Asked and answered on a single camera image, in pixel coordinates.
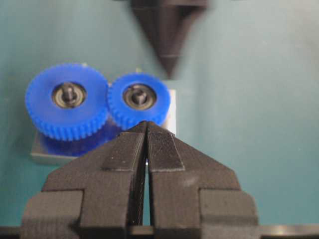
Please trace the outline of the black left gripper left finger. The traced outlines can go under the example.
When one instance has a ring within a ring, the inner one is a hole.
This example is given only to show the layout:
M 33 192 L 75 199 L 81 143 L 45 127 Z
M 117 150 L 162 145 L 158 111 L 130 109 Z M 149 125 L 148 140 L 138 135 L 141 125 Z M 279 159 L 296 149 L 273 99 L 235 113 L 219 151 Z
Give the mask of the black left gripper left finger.
M 143 121 L 51 172 L 24 210 L 23 239 L 126 239 L 140 224 L 144 193 Z

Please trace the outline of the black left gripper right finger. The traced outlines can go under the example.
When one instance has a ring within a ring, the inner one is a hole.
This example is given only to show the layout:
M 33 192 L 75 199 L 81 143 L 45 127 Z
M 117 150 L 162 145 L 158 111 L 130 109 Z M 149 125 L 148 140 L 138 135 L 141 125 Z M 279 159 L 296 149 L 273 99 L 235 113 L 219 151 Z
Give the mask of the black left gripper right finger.
M 199 239 L 202 223 L 256 226 L 253 198 L 235 172 L 148 122 L 151 223 L 157 239 Z

